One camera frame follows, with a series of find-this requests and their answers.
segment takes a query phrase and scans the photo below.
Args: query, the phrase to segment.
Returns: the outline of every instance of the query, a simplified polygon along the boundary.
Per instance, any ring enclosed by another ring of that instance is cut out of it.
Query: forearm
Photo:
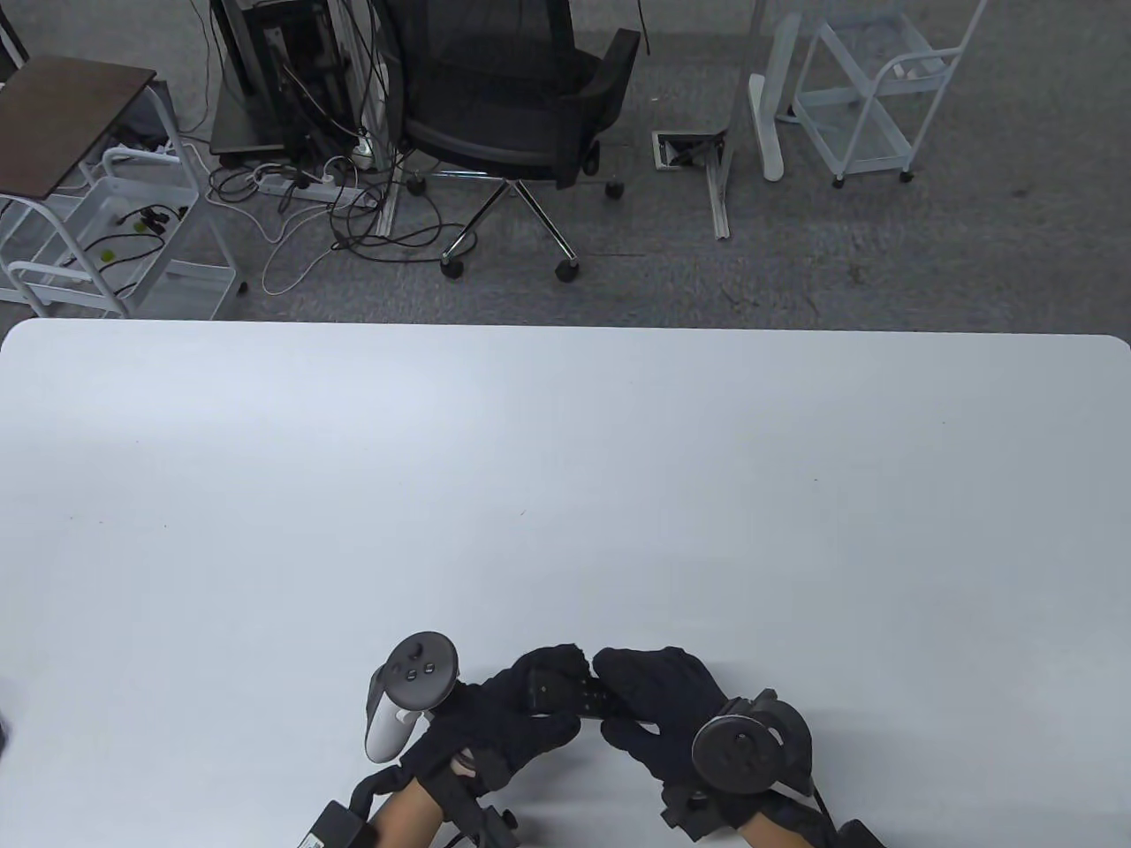
[[[775,824],[761,813],[739,828],[739,833],[750,848],[813,848],[803,836]]]
[[[424,787],[413,780],[381,805],[372,824],[380,848],[429,848],[443,824],[443,812]]]

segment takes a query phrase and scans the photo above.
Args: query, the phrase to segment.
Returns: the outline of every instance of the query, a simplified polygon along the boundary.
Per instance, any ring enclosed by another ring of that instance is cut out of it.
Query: gray carpet
[[[204,109],[204,44],[188,1],[2,0],[33,51],[156,67],[182,123],[192,123]],[[734,236],[719,243],[702,175],[657,173],[649,132],[725,121],[742,44],[735,9],[748,3],[645,0],[654,55],[641,53],[602,174],[615,171],[628,193],[613,204],[599,184],[536,189],[581,253],[575,284],[554,279],[556,248],[510,200],[483,225],[458,284],[433,263],[374,266],[334,254],[292,293],[268,297],[259,270],[269,246],[222,213],[252,271],[252,291],[233,317],[1131,338],[1131,187],[1120,158],[1131,131],[1131,5],[991,0],[909,185],[881,174],[834,191],[797,127],[782,128],[786,179],[768,184],[743,128],[728,202]],[[917,6],[924,31],[951,43],[974,3]],[[625,0],[576,0],[575,9],[579,28],[590,27],[590,46],[607,43],[618,24],[636,25]],[[482,187],[450,182],[431,189],[448,220],[466,219],[484,196]],[[274,201],[248,208],[277,228]],[[425,213],[423,201],[403,197],[397,228],[429,223]],[[268,285],[294,279],[328,239],[320,224],[302,231]],[[0,305],[0,332],[27,314]]]

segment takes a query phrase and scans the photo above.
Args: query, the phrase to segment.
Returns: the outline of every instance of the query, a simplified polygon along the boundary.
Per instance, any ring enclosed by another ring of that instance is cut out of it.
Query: chair seat
[[[475,54],[483,55],[482,46]],[[417,72],[408,85],[406,137],[424,153],[504,179],[554,179],[558,98],[580,92],[601,60],[575,51],[570,90],[561,90],[553,81],[552,57],[539,59],[543,72],[527,79],[456,64]]]

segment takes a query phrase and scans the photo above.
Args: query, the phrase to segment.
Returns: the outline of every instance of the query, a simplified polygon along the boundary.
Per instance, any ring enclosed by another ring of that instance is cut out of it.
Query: white wire rack
[[[793,111],[843,188],[845,176],[899,171],[914,178],[912,164],[934,120],[988,0],[977,8],[961,43],[934,49],[898,3],[822,20],[813,35],[797,83]],[[805,90],[817,50],[823,45],[848,78],[848,86]],[[933,94],[920,130],[908,140],[881,98]]]
[[[152,88],[143,96],[156,107],[176,155],[111,147],[102,157],[104,176],[81,166],[90,185],[85,194],[57,191],[45,200],[0,194],[8,201],[0,216],[0,300],[26,303],[41,318],[51,315],[51,304],[70,303],[123,318],[211,319],[235,295],[239,268],[204,202],[176,122]],[[126,179],[118,167],[127,159],[176,168],[183,184]],[[100,259],[95,243],[116,248],[141,241],[132,226],[135,213],[146,208],[167,210],[162,213],[169,218],[165,232],[150,236],[159,249],[146,253],[130,246],[122,249],[120,261]],[[211,231],[226,265],[174,259],[201,224]]]

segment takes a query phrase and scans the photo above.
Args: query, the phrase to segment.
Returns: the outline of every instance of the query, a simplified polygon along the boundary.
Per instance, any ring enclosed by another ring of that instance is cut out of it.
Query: chair armrest
[[[618,88],[621,88],[616,107],[620,110],[624,99],[624,89],[628,88],[629,77],[632,76],[632,66],[636,63],[637,51],[640,50],[640,33],[632,29],[618,29],[613,36],[613,43],[605,51],[605,58],[601,60],[601,67],[594,75],[589,84],[575,95],[563,97],[571,101],[605,101],[611,97]]]
[[[619,29],[585,88],[558,98],[559,189],[569,188],[577,181],[581,161],[593,140],[620,115],[639,49],[640,33]]]

